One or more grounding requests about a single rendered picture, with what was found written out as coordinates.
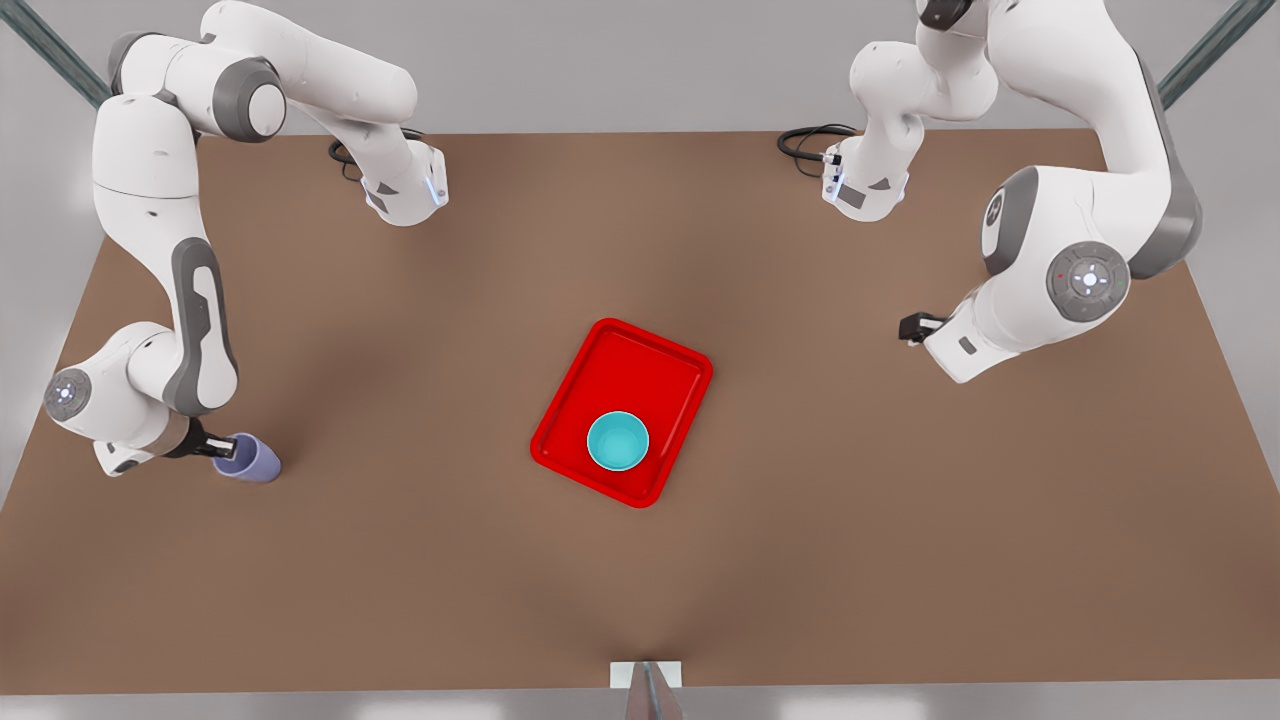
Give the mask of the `purple cup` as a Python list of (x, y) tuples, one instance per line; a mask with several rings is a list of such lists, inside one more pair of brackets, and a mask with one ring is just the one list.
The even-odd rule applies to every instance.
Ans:
[(232, 455), (212, 459), (220, 474), (253, 483), (269, 483), (280, 475), (280, 459), (261, 439), (248, 433), (234, 433), (230, 439), (234, 441)]

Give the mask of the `red tray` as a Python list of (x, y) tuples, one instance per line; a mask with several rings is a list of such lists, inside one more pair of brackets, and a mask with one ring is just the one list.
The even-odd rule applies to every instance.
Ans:
[[(710, 360), (626, 322), (596, 322), (540, 420), (530, 454), (541, 466), (632, 509), (660, 496), (713, 377)], [(644, 460), (608, 471), (588, 455), (586, 436), (604, 413), (626, 411), (648, 428)]]

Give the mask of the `teal bowl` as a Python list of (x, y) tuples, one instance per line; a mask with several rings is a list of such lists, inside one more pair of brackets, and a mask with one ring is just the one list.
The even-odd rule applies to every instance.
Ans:
[(626, 411), (598, 416), (588, 429), (589, 457), (608, 471), (627, 471), (645, 459), (650, 437), (644, 421)]

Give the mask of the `silver frame post with foot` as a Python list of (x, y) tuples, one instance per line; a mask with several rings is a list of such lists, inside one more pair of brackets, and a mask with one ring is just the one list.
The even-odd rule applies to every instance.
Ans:
[(675, 689), (684, 687), (680, 661), (611, 662), (611, 689), (627, 691), (623, 720), (686, 720)]

